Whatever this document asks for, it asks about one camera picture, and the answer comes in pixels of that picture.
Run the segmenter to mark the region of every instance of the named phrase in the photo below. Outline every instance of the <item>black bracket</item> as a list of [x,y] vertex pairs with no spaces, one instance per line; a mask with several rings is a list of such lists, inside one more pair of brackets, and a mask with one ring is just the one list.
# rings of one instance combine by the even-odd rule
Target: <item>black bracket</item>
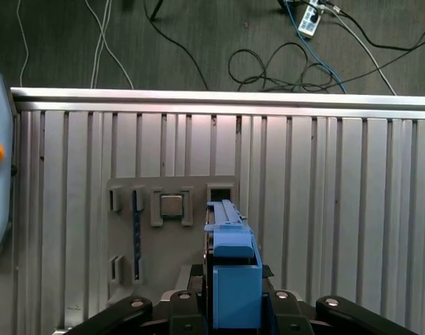
[[66,335],[99,335],[118,332],[118,329],[136,327],[152,316],[151,301],[143,297],[128,297],[96,314]]
[[316,301],[316,313],[335,328],[350,329],[352,334],[416,335],[405,327],[342,297],[320,298]]

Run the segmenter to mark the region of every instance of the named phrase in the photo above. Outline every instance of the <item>metal block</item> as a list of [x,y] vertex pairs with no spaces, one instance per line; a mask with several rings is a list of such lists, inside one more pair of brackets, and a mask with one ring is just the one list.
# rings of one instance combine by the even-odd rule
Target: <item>metal block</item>
[[121,188],[113,187],[108,190],[108,195],[110,197],[110,211],[121,211],[122,203],[121,203]]
[[184,216],[182,194],[161,194],[161,218],[182,218]]

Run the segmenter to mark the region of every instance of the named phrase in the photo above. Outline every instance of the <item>power strip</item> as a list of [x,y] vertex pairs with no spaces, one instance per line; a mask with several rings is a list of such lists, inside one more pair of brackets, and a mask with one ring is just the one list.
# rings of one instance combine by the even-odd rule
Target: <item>power strip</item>
[[[312,6],[320,5],[319,0],[308,0],[308,2]],[[312,38],[314,36],[323,12],[323,10],[319,11],[316,22],[311,21],[311,18],[316,14],[316,9],[314,9],[312,6],[307,6],[304,16],[302,17],[301,24],[299,25],[299,31],[307,38]]]

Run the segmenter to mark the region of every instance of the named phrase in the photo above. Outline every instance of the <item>gray fixture plate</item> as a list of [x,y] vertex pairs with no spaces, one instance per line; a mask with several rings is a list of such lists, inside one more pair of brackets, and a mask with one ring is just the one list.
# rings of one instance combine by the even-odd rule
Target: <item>gray fixture plate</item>
[[[110,301],[138,294],[158,302],[161,295],[173,290],[184,265],[203,260],[206,203],[214,190],[229,189],[231,201],[239,204],[237,179],[220,177],[150,177],[111,179],[107,183],[109,199],[108,255]],[[134,277],[132,193],[141,195],[140,212],[141,262],[140,277]],[[184,192],[185,218],[165,219],[155,225],[159,213],[155,206],[160,194]]]

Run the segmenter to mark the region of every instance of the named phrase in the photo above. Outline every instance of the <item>black cable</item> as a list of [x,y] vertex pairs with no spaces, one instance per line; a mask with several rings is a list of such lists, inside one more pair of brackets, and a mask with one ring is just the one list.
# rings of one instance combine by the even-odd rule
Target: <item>black cable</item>
[[[269,67],[271,61],[273,60],[273,58],[276,56],[276,54],[280,50],[282,50],[284,47],[287,47],[287,46],[298,47],[301,50],[302,54],[304,55],[304,60],[305,60],[302,72],[299,75],[299,78],[294,82],[289,82],[289,81],[269,77],[268,74],[267,74],[268,67]],[[257,61],[258,65],[259,65],[259,67],[261,68],[261,72],[257,75],[252,75],[252,76],[246,77],[244,79],[239,79],[232,72],[232,63],[234,61],[234,58],[238,54],[249,54],[252,57],[254,57],[255,60]],[[228,59],[228,74],[233,81],[235,81],[236,83],[239,84],[237,91],[241,91],[241,88],[243,86],[248,85],[248,84],[253,84],[255,82],[258,82],[259,80],[262,80],[262,86],[259,89],[259,91],[263,91],[263,92],[268,92],[268,91],[290,91],[290,92],[293,92],[297,88],[302,88],[305,91],[308,91],[308,90],[310,90],[310,88],[313,88],[313,87],[319,88],[320,90],[327,91],[327,89],[325,88],[325,85],[329,84],[333,80],[333,77],[330,77],[330,80],[327,83],[322,84],[322,85],[304,83],[304,76],[305,76],[306,72],[314,66],[316,66],[316,64],[311,64],[311,65],[308,64],[308,55],[306,53],[306,50],[301,45],[299,45],[297,43],[289,42],[289,43],[284,43],[284,44],[280,45],[279,47],[277,47],[276,50],[269,57],[269,60],[266,64],[264,64],[262,58],[255,51],[253,51],[251,49],[240,49],[240,50],[233,52],[231,54],[230,58]],[[275,84],[275,86],[267,87],[268,82]]]
[[[409,50],[409,51],[405,52],[404,54],[402,54],[402,55],[400,55],[400,56],[398,56],[398,57],[396,57],[396,58],[392,59],[391,61],[387,62],[385,65],[382,65],[382,66],[380,66],[379,68],[376,68],[375,70],[372,70],[372,71],[369,71],[369,72],[367,72],[367,73],[364,73],[363,75],[358,75],[358,76],[353,77],[353,78],[351,78],[351,79],[344,80],[344,81],[342,81],[342,83],[343,83],[343,84],[345,84],[346,82],[352,82],[352,81],[354,81],[354,80],[358,80],[358,79],[361,79],[361,78],[363,78],[363,77],[367,77],[368,75],[371,75],[372,73],[377,72],[379,69],[383,69],[383,68],[385,68],[386,66],[389,66],[389,65],[391,65],[391,64],[393,64],[393,63],[395,63],[396,61],[398,61],[398,60],[402,59],[403,57],[405,57],[405,56],[409,55],[411,52],[414,52],[415,50],[419,49],[420,47],[422,47],[422,46],[424,46],[424,45],[425,45],[425,41],[424,41],[423,43],[420,43],[420,44],[418,44],[417,46],[415,46],[415,47],[411,48],[411,50]],[[325,87],[325,88],[326,88],[326,89],[329,89],[329,88],[334,87],[334,86],[336,86],[336,85],[339,85],[339,83],[338,83],[338,84],[332,84],[332,85],[329,85],[329,86],[327,86],[327,87]]]
[[425,31],[424,31],[423,34],[418,39],[417,43],[413,47],[397,47],[397,46],[393,46],[393,45],[381,45],[381,44],[377,44],[377,43],[373,42],[367,36],[367,33],[364,31],[363,27],[361,27],[361,25],[358,23],[358,21],[356,21],[355,18],[353,18],[352,16],[350,16],[349,14],[347,14],[346,12],[344,12],[343,10],[341,10],[341,16],[346,17],[350,21],[352,21],[358,27],[358,29],[361,31],[361,34],[363,34],[363,36],[365,37],[365,39],[367,40],[367,42],[369,44],[371,44],[372,46],[377,47],[377,48],[380,48],[380,49],[397,50],[397,51],[411,51],[411,50],[414,50],[414,47],[418,46],[419,43],[425,37]]
[[145,12],[145,16],[147,18],[147,20],[149,21],[149,23],[151,24],[151,26],[158,32],[158,34],[160,34],[162,37],[164,37],[166,40],[168,40],[169,42],[179,46],[188,56],[189,58],[192,60],[193,64],[195,65],[195,67],[197,68],[198,74],[201,77],[201,80],[203,81],[203,85],[206,89],[206,91],[209,90],[209,86],[206,83],[206,80],[204,78],[203,72],[200,69],[200,66],[198,65],[197,61],[195,60],[195,58],[193,58],[192,54],[180,43],[178,43],[175,40],[172,40],[169,36],[165,35],[151,20],[149,17],[149,13],[147,12],[147,4],[146,4],[146,0],[143,0],[143,6],[144,6],[144,12]]

